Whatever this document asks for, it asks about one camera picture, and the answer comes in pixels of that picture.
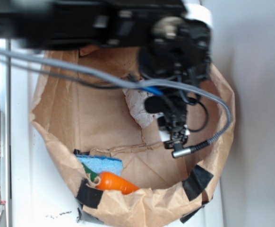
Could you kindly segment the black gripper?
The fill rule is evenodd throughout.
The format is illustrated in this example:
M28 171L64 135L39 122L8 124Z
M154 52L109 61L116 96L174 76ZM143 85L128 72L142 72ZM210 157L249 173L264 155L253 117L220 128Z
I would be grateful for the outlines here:
M145 79L199 87L209 79L211 29L179 17L143 20L137 25L138 67Z

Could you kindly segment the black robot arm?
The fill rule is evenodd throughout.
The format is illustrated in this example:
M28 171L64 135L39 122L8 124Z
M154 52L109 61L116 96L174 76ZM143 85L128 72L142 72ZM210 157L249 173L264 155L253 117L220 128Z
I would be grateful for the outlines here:
M139 47L139 69L146 82L114 79L112 89L142 89L159 96L168 111L175 101L195 105L209 77L210 28L180 0L0 0L0 38L20 40L34 50Z

